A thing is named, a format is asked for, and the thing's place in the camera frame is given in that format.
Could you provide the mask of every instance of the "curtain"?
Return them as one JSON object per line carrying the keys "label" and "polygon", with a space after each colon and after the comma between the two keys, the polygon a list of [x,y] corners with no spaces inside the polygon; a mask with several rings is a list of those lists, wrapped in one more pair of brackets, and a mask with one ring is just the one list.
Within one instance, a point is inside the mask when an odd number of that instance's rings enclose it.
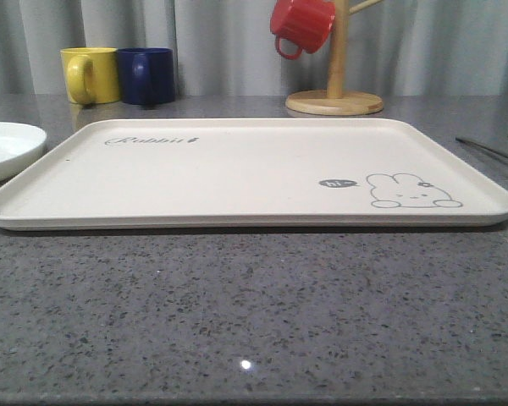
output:
{"label": "curtain", "polygon": [[[0,94],[64,94],[65,47],[169,47],[181,95],[326,86],[329,44],[274,50],[276,0],[0,0]],[[386,0],[351,16],[345,88],[508,94],[508,0]]]}

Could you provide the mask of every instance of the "mug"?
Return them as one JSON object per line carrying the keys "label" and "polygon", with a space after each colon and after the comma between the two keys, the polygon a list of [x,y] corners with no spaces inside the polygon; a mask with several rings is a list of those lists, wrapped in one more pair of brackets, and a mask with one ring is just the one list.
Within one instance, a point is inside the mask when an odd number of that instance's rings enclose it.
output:
{"label": "mug", "polygon": [[168,48],[117,50],[122,101],[154,105],[175,100],[173,51]]}
{"label": "mug", "polygon": [[[324,0],[278,0],[271,16],[275,48],[286,59],[297,59],[303,50],[314,53],[328,39],[335,19],[335,5]],[[282,51],[281,39],[293,42],[293,54]]]}
{"label": "mug", "polygon": [[110,103],[120,100],[117,48],[60,50],[68,99],[72,103]]}

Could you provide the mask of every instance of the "plate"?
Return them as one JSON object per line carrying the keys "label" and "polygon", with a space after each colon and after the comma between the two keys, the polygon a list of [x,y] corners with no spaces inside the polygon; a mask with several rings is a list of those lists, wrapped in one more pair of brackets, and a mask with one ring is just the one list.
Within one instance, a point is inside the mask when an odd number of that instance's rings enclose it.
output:
{"label": "plate", "polygon": [[0,123],[0,181],[34,163],[42,154],[47,134],[22,123]]}
{"label": "plate", "polygon": [[508,191],[381,118],[108,120],[0,188],[16,230],[482,226]]}

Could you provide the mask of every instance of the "gray countertop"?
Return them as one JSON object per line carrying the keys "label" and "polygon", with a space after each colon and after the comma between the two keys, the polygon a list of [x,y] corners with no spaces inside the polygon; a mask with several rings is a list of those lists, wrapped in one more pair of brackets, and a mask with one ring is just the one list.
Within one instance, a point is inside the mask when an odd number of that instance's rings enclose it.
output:
{"label": "gray countertop", "polygon": [[[412,124],[508,189],[507,160],[454,140],[508,148],[508,97],[385,104],[369,117]],[[283,97],[0,96],[0,121],[42,127],[49,149],[110,118],[291,116]],[[0,229],[0,403],[218,401],[508,404],[508,221]]]}

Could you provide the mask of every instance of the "mug handle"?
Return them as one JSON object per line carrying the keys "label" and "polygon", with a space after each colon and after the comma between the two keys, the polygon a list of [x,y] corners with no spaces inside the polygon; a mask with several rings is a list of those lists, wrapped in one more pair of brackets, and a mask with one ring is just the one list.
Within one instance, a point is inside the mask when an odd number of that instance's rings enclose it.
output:
{"label": "mug handle", "polygon": [[139,100],[143,104],[148,104],[154,97],[151,85],[151,67],[149,58],[143,53],[137,53],[132,62],[132,77],[134,78],[134,88]]}
{"label": "mug handle", "polygon": [[293,55],[289,53],[284,53],[284,51],[280,49],[280,40],[282,40],[282,37],[280,36],[277,36],[274,39],[274,47],[277,48],[277,52],[280,54],[281,57],[286,59],[297,59],[303,52],[303,48],[297,46],[297,51],[295,51]]}
{"label": "mug handle", "polygon": [[86,75],[92,70],[92,60],[86,55],[75,55],[69,60],[66,81],[69,94],[76,103],[92,104],[96,96],[86,85]]}

